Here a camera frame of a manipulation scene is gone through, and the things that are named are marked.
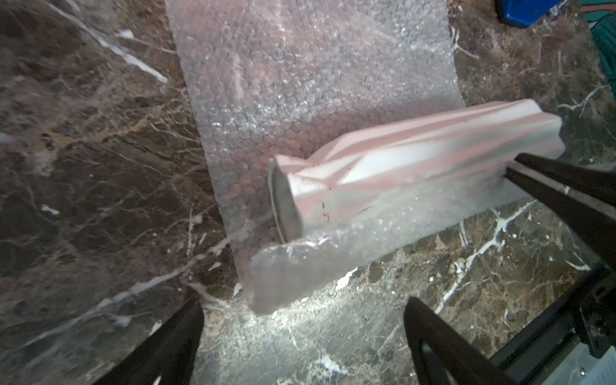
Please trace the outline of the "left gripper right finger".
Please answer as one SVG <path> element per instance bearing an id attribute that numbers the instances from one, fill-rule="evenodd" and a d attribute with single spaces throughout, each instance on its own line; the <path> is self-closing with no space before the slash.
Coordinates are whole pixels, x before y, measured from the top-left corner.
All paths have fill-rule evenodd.
<path id="1" fill-rule="evenodd" d="M 513 383 L 417 297 L 405 306 L 404 330 L 421 384 Z"/>

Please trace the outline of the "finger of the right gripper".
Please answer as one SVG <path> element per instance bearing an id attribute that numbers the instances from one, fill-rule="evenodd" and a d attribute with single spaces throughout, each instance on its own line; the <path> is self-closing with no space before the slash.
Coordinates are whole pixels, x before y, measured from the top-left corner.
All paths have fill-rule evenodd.
<path id="1" fill-rule="evenodd" d="M 615 218 L 545 183 L 550 179 L 614 208 L 615 171 L 521 153 L 506 168 L 505 178 L 552 210 L 606 265 L 615 268 Z"/>

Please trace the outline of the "blue tape dispenser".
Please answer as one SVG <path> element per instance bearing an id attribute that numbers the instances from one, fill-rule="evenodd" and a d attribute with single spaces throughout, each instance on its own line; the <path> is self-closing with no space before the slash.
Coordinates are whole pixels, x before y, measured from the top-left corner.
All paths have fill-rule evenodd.
<path id="1" fill-rule="evenodd" d="M 496 0 L 498 20 L 510 27 L 531 27 L 561 3 L 559 0 Z"/>

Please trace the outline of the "black front mounting rail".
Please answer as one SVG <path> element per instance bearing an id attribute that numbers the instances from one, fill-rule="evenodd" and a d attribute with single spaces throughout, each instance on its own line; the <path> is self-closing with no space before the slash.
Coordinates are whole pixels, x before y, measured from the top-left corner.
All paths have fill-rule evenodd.
<path id="1" fill-rule="evenodd" d="M 595 266 L 490 361 L 516 384 L 614 384 L 615 272 Z"/>

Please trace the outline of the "large white ribbed vase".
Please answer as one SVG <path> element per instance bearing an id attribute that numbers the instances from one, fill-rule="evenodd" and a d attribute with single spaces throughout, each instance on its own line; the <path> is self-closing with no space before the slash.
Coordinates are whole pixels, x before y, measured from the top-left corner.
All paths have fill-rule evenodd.
<path id="1" fill-rule="evenodd" d="M 278 154 L 269 192 L 280 238 L 349 226 L 407 206 L 441 177 L 499 176 L 519 153 L 555 159 L 561 117 L 532 99 L 490 102 L 343 134 L 306 159 Z"/>

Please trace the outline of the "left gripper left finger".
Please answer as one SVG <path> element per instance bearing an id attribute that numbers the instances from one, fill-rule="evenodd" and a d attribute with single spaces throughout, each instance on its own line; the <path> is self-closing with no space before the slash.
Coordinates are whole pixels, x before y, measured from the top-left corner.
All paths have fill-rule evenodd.
<path id="1" fill-rule="evenodd" d="M 98 384 L 189 384 L 204 327 L 199 301 L 188 301 Z"/>

